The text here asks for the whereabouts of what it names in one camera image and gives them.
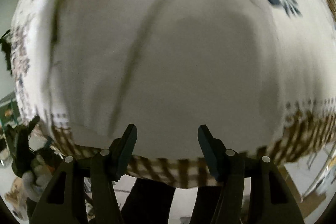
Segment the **leg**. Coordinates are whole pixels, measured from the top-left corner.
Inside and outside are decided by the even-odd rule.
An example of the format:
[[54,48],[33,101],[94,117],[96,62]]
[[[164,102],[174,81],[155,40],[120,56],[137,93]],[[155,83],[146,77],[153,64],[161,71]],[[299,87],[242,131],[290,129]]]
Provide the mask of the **leg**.
[[190,224],[210,224],[222,187],[204,186],[198,188],[197,198]]
[[121,210],[125,224],[167,224],[175,188],[137,179]]

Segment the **blue floral pattern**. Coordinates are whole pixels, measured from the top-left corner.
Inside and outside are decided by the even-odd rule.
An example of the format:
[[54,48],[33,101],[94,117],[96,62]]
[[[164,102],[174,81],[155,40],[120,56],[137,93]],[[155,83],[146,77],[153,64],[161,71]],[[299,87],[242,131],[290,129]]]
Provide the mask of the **blue floral pattern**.
[[301,12],[297,8],[298,3],[296,0],[268,0],[268,2],[274,7],[283,7],[288,17],[290,17],[291,14],[301,16]]

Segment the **screw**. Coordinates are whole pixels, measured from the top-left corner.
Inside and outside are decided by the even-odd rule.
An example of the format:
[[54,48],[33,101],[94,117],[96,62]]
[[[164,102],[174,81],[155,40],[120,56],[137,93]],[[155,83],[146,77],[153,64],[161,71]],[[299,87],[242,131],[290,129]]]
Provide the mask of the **screw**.
[[100,151],[100,154],[102,156],[107,156],[110,153],[110,151],[108,149],[103,149],[102,151]]
[[228,155],[228,156],[234,156],[235,152],[232,149],[228,149],[228,150],[225,151],[225,154]]
[[261,159],[262,159],[263,162],[266,162],[266,163],[271,161],[271,159],[267,156],[263,156]]
[[70,163],[70,162],[72,162],[73,160],[74,160],[73,157],[68,156],[68,157],[65,158],[64,161],[65,161],[66,163]]

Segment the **patterned fabric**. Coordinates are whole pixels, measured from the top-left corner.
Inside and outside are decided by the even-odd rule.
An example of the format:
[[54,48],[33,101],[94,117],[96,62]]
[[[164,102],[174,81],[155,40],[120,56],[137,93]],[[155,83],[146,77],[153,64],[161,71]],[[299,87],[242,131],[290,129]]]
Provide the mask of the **patterned fabric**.
[[[269,156],[277,166],[286,162],[297,161],[300,157],[317,152],[331,141],[336,140],[336,98],[324,101],[308,100],[287,103],[287,124],[283,129],[283,138],[268,147],[260,147],[249,157]],[[315,110],[322,107],[322,113]],[[100,150],[93,147],[75,145],[70,128],[66,127],[66,115],[57,114],[59,122],[53,126],[55,143],[53,148],[65,156],[77,159],[92,157]],[[127,175],[137,178],[152,179],[178,188],[197,186],[215,186],[218,183],[210,175],[204,158],[169,160],[147,159],[133,155],[127,167]]]
[[[268,5],[271,5],[273,13],[281,18],[284,17],[285,20],[294,22],[294,20],[305,19],[307,7],[304,7],[299,0],[265,1],[268,2]],[[326,13],[330,16],[331,24],[335,25],[335,0],[319,1],[321,7],[324,7]],[[41,93],[37,86],[41,83],[33,78],[39,69],[38,66],[41,66],[40,63],[36,64],[36,60],[39,61],[39,58],[44,55],[35,55],[36,49],[34,46],[36,45],[34,43],[36,41],[31,34],[36,29],[44,30],[41,27],[41,22],[44,21],[45,15],[43,10],[39,9],[43,7],[41,4],[56,7],[56,3],[55,0],[19,0],[11,28],[11,65],[13,77],[16,81],[16,96],[24,122],[28,122],[34,115],[39,114],[42,117],[42,123],[37,131],[54,138],[53,148],[65,156],[72,155],[77,159],[82,159],[93,156],[100,149],[75,144],[66,104],[62,101],[63,98],[55,92],[60,84],[48,83],[51,86],[50,89],[56,93],[56,95],[51,95],[50,100],[53,100],[53,104],[50,107],[45,98],[37,98],[37,95]],[[57,28],[57,26],[50,23],[49,27],[52,30],[50,33],[54,35],[53,28]],[[38,41],[40,44],[37,47],[43,46],[48,49],[53,47],[51,43],[46,45],[46,42]],[[49,61],[55,67],[57,66],[57,64],[53,64],[52,60]],[[54,71],[45,70],[44,73],[53,75]],[[334,103],[336,103],[336,98],[308,99],[300,102],[295,102],[295,100],[297,98],[294,99],[294,102],[285,103],[286,116],[280,130],[282,138],[277,138],[268,146],[259,147],[252,154],[243,154],[251,157],[268,155],[276,165],[281,166],[285,162],[296,161],[304,155],[319,151],[326,143],[335,140],[336,113]],[[170,160],[148,159],[133,155],[127,168],[127,174],[161,181],[179,188],[217,185],[217,182],[209,174],[204,158]]]

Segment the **fabric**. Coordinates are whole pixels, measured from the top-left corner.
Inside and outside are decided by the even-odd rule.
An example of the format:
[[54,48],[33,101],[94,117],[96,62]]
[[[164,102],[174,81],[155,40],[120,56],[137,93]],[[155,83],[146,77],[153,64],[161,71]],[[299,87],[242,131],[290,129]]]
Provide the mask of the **fabric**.
[[335,0],[20,0],[21,115],[64,155],[138,128],[129,175],[216,185],[197,141],[281,165],[335,138]]

